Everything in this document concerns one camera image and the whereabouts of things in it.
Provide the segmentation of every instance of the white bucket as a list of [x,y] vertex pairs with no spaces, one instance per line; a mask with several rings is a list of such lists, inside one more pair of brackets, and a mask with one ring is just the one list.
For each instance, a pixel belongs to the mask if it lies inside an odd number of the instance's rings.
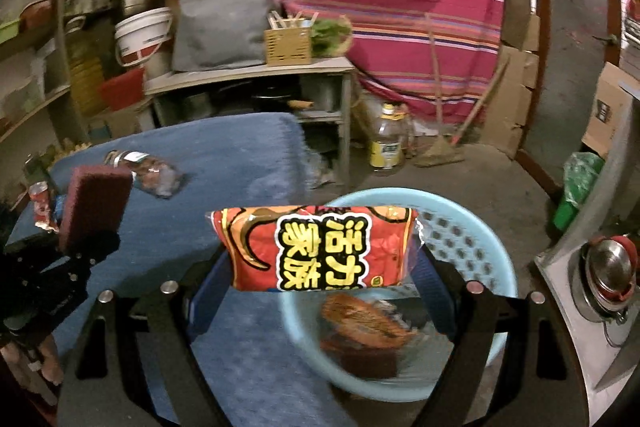
[[[157,8],[139,13],[116,24],[116,59],[121,66],[130,68],[143,64],[163,42],[170,39],[172,14],[170,8]],[[137,57],[124,62],[123,57]]]

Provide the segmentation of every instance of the silver screw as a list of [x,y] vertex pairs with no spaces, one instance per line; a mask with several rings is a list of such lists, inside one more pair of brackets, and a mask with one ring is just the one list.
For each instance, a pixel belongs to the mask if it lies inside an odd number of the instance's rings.
[[98,301],[103,304],[107,304],[107,302],[111,302],[113,299],[113,292],[111,290],[105,290],[98,295]]
[[535,304],[544,304],[546,301],[546,297],[544,296],[544,294],[540,293],[540,292],[533,292],[531,294],[531,300],[535,303]]
[[466,289],[469,293],[473,293],[473,295],[480,295],[484,291],[484,286],[481,282],[469,281],[466,283]]
[[178,288],[179,288],[179,285],[175,281],[165,281],[160,285],[160,291],[167,295],[176,293],[178,291]]

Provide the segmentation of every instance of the table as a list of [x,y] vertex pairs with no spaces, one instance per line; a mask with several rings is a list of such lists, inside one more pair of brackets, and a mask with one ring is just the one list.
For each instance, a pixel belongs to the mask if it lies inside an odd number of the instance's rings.
[[282,74],[336,74],[342,76],[342,93],[340,111],[330,112],[321,110],[296,111],[300,123],[333,123],[338,126],[340,137],[339,183],[344,190],[349,188],[349,164],[351,142],[351,85],[355,67],[344,57],[316,58],[306,66],[251,66],[231,70],[192,71],[188,73],[167,73],[146,82],[145,94],[154,97],[154,108],[160,123],[171,125],[175,123],[175,115],[171,110],[163,107],[158,99],[162,95],[185,87],[205,86],[241,80],[244,78],[267,78]]

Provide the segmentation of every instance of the light blue plastic basket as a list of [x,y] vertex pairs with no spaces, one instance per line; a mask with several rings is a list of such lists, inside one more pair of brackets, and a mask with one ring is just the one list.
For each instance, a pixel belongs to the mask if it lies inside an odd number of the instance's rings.
[[[481,219],[445,198],[411,188],[372,188],[338,198],[329,206],[409,206],[420,211],[431,225],[427,247],[436,259],[454,264],[465,280],[479,280],[497,295],[516,297],[518,287],[511,259],[500,239]],[[364,299],[393,299],[402,296],[401,287],[370,288],[356,293]],[[324,292],[286,292],[280,295],[284,328],[316,373],[337,387],[373,400],[409,402],[427,399],[440,378],[452,344],[428,323],[428,339],[399,367],[398,376],[384,380],[363,380],[347,373],[319,345],[320,307]],[[506,342],[506,333],[494,336],[487,365]]]

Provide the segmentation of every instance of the sponge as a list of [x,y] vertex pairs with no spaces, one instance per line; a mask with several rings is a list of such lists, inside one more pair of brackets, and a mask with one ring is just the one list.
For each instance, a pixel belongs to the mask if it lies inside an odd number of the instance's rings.
[[60,251],[68,253],[95,233],[117,232],[132,184],[129,169],[106,165],[76,167],[60,226]]

